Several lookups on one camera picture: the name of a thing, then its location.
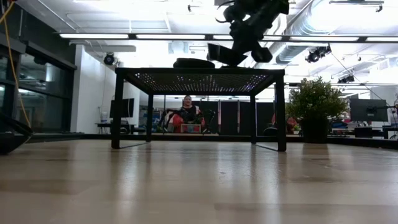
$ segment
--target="cable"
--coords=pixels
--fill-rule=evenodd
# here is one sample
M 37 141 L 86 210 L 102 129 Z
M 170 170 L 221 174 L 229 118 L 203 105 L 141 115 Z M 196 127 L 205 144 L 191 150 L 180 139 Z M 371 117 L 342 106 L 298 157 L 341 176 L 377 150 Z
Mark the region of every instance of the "cable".
M 340 65 L 343 66 L 343 68 L 344 68 L 350 75 L 352 75 L 357 81 L 361 82 L 361 80 L 359 80 L 358 78 L 356 78 L 356 76 L 355 76 L 352 72 L 350 72 L 350 71 L 343 65 L 343 63 L 340 62 L 340 60 L 338 60 L 338 58 L 333 54 L 333 52 L 331 52 L 331 54 L 332 54 L 332 56 L 334 56 L 334 58 L 338 61 L 338 63 L 340 63 Z M 377 95 L 375 92 L 373 92 L 372 89 L 370 89 L 369 87 L 367 87 L 366 84 L 364 84 L 364 86 L 365 86 L 365 88 L 367 88 L 371 93 L 373 93 L 375 96 L 377 96 L 380 100 L 383 100 L 379 95 Z M 392 108 L 390 108 L 390 110 L 391 110 L 391 113 L 392 113 L 392 117 L 394 118 L 394 122 L 395 122 L 395 124 L 396 124 L 397 121 L 396 121 L 396 118 L 395 118 L 395 116 L 394 116 L 394 113 L 392 112 Z
M 12 59 L 11 44 L 10 44 L 10 38 L 9 38 L 8 26 L 7 26 L 7 19 L 6 19 L 6 16 L 7 16 L 8 13 L 10 12 L 10 10 L 12 9 L 13 5 L 14 5 L 14 2 L 11 2 L 11 4 L 10 4 L 10 6 L 8 7 L 7 11 L 4 13 L 4 15 L 2 16 L 2 18 L 0 19 L 0 23 L 1 23 L 2 21 L 4 21 L 4 27 L 5 27 L 5 30 L 6 30 L 6 39 L 7 39 L 7 45 L 8 45 L 8 54 L 9 54 L 9 56 L 10 56 L 10 61 L 11 61 L 12 75 L 14 76 L 14 79 L 15 79 L 15 87 L 16 87 L 17 90 L 19 90 L 19 84 L 18 84 L 17 73 L 16 73 L 16 70 L 15 70 L 14 61 L 13 61 L 13 59 Z M 27 117 L 26 110 L 25 110 L 25 106 L 24 106 L 24 102 L 23 102 L 23 100 L 22 100 L 22 96 L 21 96 L 21 94 L 19 93 L 19 91 L 18 91 L 18 97 L 19 97 L 19 101 L 20 101 L 20 103 L 21 103 L 22 111 L 24 112 L 24 116 L 25 116 L 25 119 L 26 119 L 26 123 L 27 123 L 28 127 L 31 128 L 32 126 L 30 125 L 29 118 Z

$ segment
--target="ceiling duct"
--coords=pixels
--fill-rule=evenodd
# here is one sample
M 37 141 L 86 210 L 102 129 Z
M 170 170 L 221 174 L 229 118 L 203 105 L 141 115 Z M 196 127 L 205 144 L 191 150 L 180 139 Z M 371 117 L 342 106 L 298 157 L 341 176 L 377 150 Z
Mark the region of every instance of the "ceiling duct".
M 286 28 L 285 35 L 327 35 L 336 30 L 342 23 L 345 12 L 329 4 L 329 0 L 314 0 L 300 13 L 297 20 Z M 298 54 L 308 48 L 307 45 L 287 45 L 276 42 L 269 47 L 278 64 L 288 64 Z

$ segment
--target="ceiling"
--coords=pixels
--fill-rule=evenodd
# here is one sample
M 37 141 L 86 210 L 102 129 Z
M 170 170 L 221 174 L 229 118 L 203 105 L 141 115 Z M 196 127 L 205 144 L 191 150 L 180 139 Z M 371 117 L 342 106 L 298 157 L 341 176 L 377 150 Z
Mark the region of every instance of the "ceiling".
M 215 1 L 219 0 L 18 0 L 18 5 L 38 17 L 58 32 L 96 33 L 185 33 L 185 34 L 228 34 L 229 24 L 219 24 L 224 8 L 217 11 Z M 325 3 L 328 0 L 314 0 Z M 398 22 L 393 19 L 398 13 L 398 1 L 384 0 L 383 10 L 378 6 L 330 6 L 324 4 L 318 10 L 303 10 L 309 0 L 291 0 L 290 13 L 278 20 L 280 29 L 269 30 L 268 34 L 281 34 L 288 24 L 299 22 L 300 18 L 311 18 L 318 29 L 330 28 L 327 34 L 336 35 L 396 35 Z M 86 45 L 87 51 L 103 57 L 103 50 L 109 46 L 135 46 L 131 52 L 117 54 L 128 66 L 171 67 L 177 57 L 206 58 L 206 50 L 176 50 L 184 46 L 181 42 L 139 41 L 139 40 L 91 40 L 76 41 Z M 206 42 L 185 43 L 190 46 L 203 46 Z M 227 47 L 232 42 L 220 42 Z M 304 59 L 308 50 L 296 55 L 289 64 L 256 64 L 248 59 L 242 66 L 257 68 L 285 68 L 288 82 L 299 82 L 303 77 L 322 76 L 337 82 L 339 77 L 355 72 L 358 77 L 370 77 L 372 69 L 388 58 L 398 57 L 396 44 L 331 44 L 333 55 L 327 55 L 317 63 L 307 63 Z

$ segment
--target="robotic arm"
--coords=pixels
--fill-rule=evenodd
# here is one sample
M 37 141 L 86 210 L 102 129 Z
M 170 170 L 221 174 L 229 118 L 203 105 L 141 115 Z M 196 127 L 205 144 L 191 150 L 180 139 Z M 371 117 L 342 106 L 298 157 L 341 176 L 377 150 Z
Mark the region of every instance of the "robotic arm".
M 209 59 L 235 67 L 246 58 L 244 54 L 251 51 L 256 62 L 270 62 L 272 54 L 258 41 L 262 40 L 280 13 L 289 13 L 288 0 L 235 0 L 226 3 L 230 2 L 234 4 L 225 9 L 223 22 L 231 23 L 232 49 L 209 44 Z

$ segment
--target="security camera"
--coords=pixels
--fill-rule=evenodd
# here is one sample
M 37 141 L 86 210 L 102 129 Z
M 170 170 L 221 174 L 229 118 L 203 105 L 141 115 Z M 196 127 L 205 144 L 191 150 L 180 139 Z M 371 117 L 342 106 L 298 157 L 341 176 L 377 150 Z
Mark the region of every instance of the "security camera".
M 104 63 L 105 65 L 116 65 L 118 63 L 118 59 L 114 56 L 114 53 L 106 53 Z

